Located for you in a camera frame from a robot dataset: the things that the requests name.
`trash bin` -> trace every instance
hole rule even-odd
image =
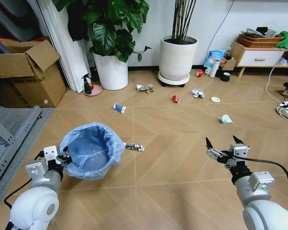
[[[121,161],[124,143],[108,126],[90,123],[70,131],[60,143],[60,152],[68,146],[73,162],[65,167],[69,176],[86,180],[98,180],[111,166]]]

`drawer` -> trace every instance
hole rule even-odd
[[[246,50],[238,66],[274,66],[283,51]]]

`wooden floor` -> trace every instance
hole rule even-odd
[[[111,127],[123,141],[145,146],[127,150],[121,163],[104,179],[84,181],[64,176],[60,207],[50,230],[244,230],[242,205],[230,173],[206,155],[205,137],[225,150],[232,135],[251,146],[249,157],[277,161],[288,169],[288,122],[275,113],[277,104],[264,92],[266,75],[232,76],[230,82],[196,78],[192,71],[184,87],[161,87],[157,72],[129,72],[129,85],[103,90],[96,97],[67,91],[40,134],[26,162],[50,145],[60,143],[71,129],[90,122]],[[273,76],[270,91],[279,100],[287,76]],[[155,92],[136,92],[136,84],[155,85]],[[191,91],[203,89],[205,99]],[[181,103],[171,97],[177,94]],[[221,102],[210,101],[217,96]],[[113,104],[127,107],[124,114]],[[233,124],[220,124],[228,114]],[[24,166],[7,193],[28,180]],[[288,209],[288,185],[273,165],[250,162],[253,172],[270,171],[277,182],[272,200]],[[0,205],[0,230],[9,209]]]

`potted plant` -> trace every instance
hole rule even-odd
[[[107,90],[119,90],[128,84],[127,60],[135,52],[131,32],[141,32],[149,5],[145,0],[53,0],[58,11],[68,14],[68,31],[73,41],[91,40],[100,83]]]
[[[189,73],[198,42],[188,37],[188,27],[196,0],[176,0],[171,36],[161,39],[160,72],[158,78],[171,85],[184,85],[189,81]]]

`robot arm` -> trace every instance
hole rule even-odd
[[[238,197],[244,207],[243,218],[248,230],[288,230],[288,211],[275,202],[269,201],[270,186],[275,182],[268,172],[251,172],[245,160],[249,146],[233,136],[236,144],[230,149],[219,151],[206,138],[207,154],[223,163],[232,174]]]
[[[8,224],[10,229],[46,230],[58,211],[57,191],[63,178],[63,167],[72,159],[67,148],[59,155],[57,146],[44,148],[40,155],[44,155],[45,160],[35,160],[25,166],[32,178],[32,187],[13,203]]]

